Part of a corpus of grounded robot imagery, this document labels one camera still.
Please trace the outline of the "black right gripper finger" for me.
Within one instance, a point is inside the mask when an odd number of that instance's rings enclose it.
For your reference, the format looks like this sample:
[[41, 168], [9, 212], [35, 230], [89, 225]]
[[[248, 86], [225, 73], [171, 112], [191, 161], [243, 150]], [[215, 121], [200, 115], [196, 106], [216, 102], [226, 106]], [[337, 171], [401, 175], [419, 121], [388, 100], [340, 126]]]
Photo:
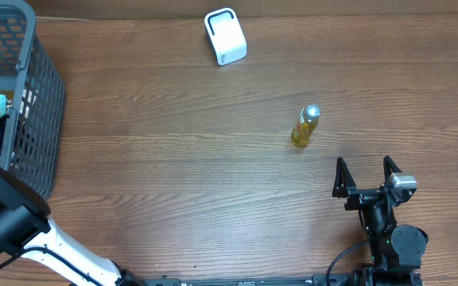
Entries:
[[394, 163], [390, 156], [383, 158], [383, 169], [386, 183], [395, 183], [402, 170]]
[[332, 189], [332, 196], [336, 198], [347, 198], [353, 195], [356, 190], [355, 181], [349, 172], [348, 166], [342, 157], [337, 158], [336, 178]]

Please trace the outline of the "yellow liquid bottle silver cap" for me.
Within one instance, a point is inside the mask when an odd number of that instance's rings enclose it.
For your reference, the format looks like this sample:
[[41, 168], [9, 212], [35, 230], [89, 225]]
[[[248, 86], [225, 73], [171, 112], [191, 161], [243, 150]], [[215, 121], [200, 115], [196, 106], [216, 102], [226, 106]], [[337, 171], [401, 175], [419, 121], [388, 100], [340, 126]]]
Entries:
[[296, 147], [304, 148], [308, 145], [309, 138], [318, 126], [320, 116], [321, 108], [315, 104], [305, 106], [301, 110], [297, 124], [291, 133], [291, 141]]

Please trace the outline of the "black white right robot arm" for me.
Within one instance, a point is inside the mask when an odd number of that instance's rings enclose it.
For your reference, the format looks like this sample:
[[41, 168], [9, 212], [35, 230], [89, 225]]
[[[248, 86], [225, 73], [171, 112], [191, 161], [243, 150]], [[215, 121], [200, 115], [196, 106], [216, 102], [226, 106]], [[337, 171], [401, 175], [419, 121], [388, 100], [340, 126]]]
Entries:
[[345, 199], [347, 211], [357, 211], [361, 227], [367, 238], [344, 250], [328, 266], [325, 274], [327, 285], [332, 283], [332, 270], [342, 257], [369, 245], [371, 262], [361, 264], [345, 274], [338, 285], [422, 285], [421, 258], [429, 241], [422, 229], [399, 225], [394, 208], [408, 202], [417, 190], [414, 176], [404, 173], [389, 157], [383, 158], [384, 182], [377, 188], [361, 189], [343, 158], [336, 162], [336, 178], [332, 195]]

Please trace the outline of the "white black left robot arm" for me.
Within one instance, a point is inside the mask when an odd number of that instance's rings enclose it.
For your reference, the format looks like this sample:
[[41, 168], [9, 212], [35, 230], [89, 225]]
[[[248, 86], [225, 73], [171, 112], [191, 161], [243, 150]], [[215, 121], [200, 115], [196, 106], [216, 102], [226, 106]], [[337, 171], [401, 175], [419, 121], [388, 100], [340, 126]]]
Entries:
[[45, 200], [0, 168], [0, 254], [38, 262], [74, 285], [141, 285], [127, 269], [100, 257], [66, 234], [52, 219]]

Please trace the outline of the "grey plastic mesh basket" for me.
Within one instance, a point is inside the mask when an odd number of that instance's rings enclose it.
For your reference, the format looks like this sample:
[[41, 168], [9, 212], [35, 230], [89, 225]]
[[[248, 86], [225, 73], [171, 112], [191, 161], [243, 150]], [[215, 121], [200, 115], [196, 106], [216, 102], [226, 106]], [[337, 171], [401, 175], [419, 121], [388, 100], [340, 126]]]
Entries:
[[56, 175], [66, 90], [36, 26], [29, 4], [0, 1], [0, 94], [10, 101], [0, 140], [0, 167], [48, 199]]

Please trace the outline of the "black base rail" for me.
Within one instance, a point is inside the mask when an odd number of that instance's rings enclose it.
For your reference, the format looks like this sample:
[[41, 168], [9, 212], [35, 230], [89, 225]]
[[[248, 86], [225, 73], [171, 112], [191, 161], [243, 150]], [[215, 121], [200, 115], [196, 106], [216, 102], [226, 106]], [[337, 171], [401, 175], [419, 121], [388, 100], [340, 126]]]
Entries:
[[297, 278], [242, 278], [215, 280], [179, 280], [177, 278], [146, 279], [141, 282], [124, 282], [123, 285], [145, 286], [327, 286], [324, 274]]

